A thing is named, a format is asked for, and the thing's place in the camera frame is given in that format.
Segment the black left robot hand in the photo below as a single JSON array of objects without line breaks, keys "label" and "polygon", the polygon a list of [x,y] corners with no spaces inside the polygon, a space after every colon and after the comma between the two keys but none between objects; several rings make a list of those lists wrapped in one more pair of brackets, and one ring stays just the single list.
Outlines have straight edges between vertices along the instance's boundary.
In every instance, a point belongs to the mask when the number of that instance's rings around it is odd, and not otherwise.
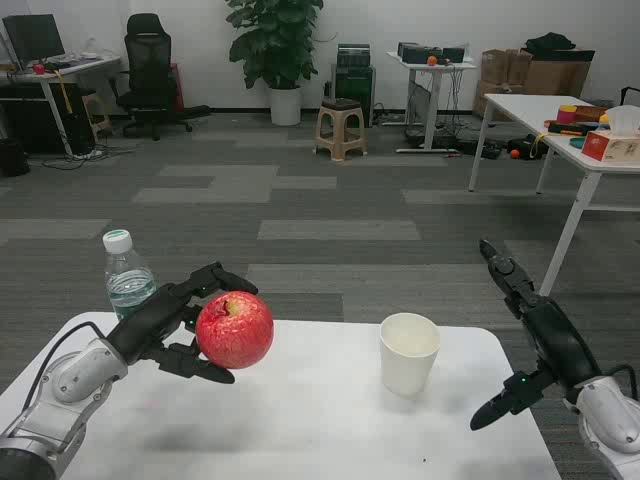
[{"label": "black left robot hand", "polygon": [[219,262],[206,265],[181,283],[167,283],[116,326],[107,336],[128,365],[139,360],[153,360],[160,370],[184,378],[197,376],[205,380],[232,384],[234,375],[227,369],[199,358],[196,341],[189,345],[163,341],[181,324],[193,333],[202,308],[191,306],[193,297],[205,298],[219,290],[256,294],[258,288],[248,280],[226,271]]}]

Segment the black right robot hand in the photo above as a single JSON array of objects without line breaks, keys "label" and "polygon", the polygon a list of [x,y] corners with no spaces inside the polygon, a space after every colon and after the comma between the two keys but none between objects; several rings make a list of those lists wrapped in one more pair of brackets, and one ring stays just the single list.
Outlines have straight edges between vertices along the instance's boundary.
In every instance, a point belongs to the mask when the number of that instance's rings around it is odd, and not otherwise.
[{"label": "black right robot hand", "polygon": [[503,390],[487,401],[470,421],[480,430],[510,413],[517,415],[543,398],[553,384],[568,394],[578,385],[602,374],[591,350],[564,311],[551,298],[535,291],[526,271],[511,257],[500,253],[489,241],[479,241],[479,250],[504,303],[520,320],[529,345],[537,355],[537,369],[515,372],[503,382]]}]

